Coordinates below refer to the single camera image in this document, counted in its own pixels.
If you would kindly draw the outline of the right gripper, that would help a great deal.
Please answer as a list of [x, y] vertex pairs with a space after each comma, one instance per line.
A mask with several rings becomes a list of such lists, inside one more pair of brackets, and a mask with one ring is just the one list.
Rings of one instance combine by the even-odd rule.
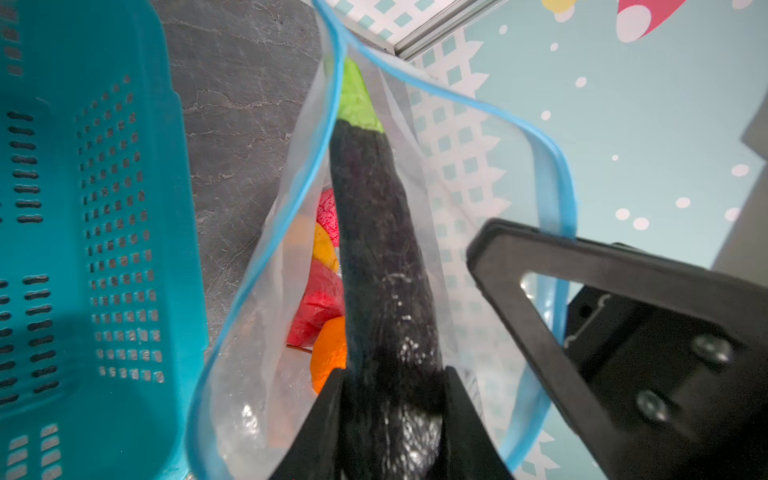
[[766, 478], [764, 287], [498, 219], [467, 266], [608, 478]]

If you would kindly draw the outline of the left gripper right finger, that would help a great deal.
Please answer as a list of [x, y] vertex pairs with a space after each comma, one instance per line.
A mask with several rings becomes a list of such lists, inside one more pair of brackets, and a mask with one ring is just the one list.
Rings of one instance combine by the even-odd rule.
[[426, 478], [513, 479], [453, 367], [445, 368], [442, 388], [439, 453]]

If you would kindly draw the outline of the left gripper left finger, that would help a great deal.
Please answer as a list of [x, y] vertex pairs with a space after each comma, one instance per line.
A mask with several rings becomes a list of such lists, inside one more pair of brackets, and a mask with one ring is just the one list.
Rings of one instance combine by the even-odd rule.
[[302, 424], [296, 439], [274, 470], [272, 480], [338, 480], [340, 411], [345, 371], [334, 369]]

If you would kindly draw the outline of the dark toy eggplant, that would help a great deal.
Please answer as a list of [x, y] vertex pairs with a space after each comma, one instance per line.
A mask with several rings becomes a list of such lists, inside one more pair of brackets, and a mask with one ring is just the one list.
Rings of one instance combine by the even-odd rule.
[[350, 479], [427, 479], [442, 431], [434, 301], [392, 147], [352, 60], [329, 157], [348, 345], [342, 468]]

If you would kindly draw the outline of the orange toy tomato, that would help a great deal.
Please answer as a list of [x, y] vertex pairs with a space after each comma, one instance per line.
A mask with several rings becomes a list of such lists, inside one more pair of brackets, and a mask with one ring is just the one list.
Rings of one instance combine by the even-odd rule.
[[314, 343], [310, 359], [313, 390], [319, 394], [332, 371], [345, 369], [346, 362], [346, 324], [341, 316], [325, 322]]

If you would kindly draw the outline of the clear zip top bag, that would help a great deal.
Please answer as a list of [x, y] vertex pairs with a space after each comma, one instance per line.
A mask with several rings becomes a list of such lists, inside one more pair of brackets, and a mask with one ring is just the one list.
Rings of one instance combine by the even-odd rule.
[[199, 479], [508, 479], [550, 400], [471, 277], [510, 210], [573, 238], [561, 149], [360, 43], [323, 58], [280, 190], [197, 385]]

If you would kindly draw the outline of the red toy pepper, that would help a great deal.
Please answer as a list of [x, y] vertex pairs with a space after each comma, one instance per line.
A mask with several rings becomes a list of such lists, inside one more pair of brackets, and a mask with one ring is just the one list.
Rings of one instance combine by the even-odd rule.
[[319, 260], [313, 259], [306, 289], [288, 333], [287, 344], [311, 347], [327, 321], [344, 315], [342, 279]]

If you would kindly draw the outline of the pink toy fruit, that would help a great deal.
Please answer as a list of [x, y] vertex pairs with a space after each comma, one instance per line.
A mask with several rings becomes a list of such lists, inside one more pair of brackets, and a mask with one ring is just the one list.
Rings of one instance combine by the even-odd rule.
[[322, 191], [317, 207], [316, 220], [328, 234], [332, 245], [337, 248], [340, 245], [339, 223], [334, 190], [332, 188]]

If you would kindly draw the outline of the teal plastic basket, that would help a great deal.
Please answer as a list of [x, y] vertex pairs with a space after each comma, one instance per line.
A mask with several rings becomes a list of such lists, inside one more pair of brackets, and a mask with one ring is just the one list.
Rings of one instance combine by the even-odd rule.
[[147, 1], [1, 5], [1, 475], [184, 479], [208, 334]]

